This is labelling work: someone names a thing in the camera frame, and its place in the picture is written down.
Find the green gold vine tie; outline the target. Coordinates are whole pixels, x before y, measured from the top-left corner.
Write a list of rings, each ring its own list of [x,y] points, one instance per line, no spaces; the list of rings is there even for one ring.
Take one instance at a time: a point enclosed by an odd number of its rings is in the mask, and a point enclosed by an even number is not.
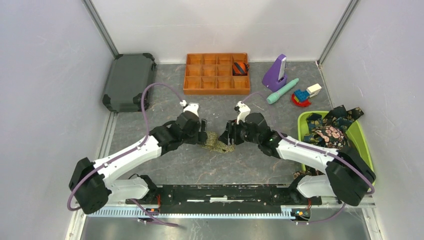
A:
[[[202,145],[204,149],[218,152],[218,153],[230,153],[235,150],[235,145],[226,145],[223,142],[219,141],[219,135],[213,131],[207,131],[206,143]]]

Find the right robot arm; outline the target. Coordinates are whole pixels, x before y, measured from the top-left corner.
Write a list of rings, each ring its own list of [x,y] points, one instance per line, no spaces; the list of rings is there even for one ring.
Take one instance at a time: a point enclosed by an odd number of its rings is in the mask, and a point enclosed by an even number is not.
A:
[[[253,143],[266,156],[294,161],[320,171],[321,175],[298,176],[290,184],[288,196],[295,204],[313,197],[336,197],[347,205],[358,206],[364,196],[375,192],[376,175],[354,148],[318,147],[298,141],[272,130],[258,112],[229,120],[218,140],[225,145]]]

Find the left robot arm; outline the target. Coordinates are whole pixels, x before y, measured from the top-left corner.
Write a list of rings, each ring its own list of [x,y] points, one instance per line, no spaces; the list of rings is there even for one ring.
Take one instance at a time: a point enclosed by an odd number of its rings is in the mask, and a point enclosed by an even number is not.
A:
[[[127,199],[153,203],[157,190],[143,178],[119,178],[135,167],[175,151],[183,144],[204,145],[207,120],[191,111],[182,112],[175,120],[154,127],[136,143],[104,158],[90,161],[87,157],[76,163],[69,189],[68,210],[82,210],[86,215],[108,202]]]

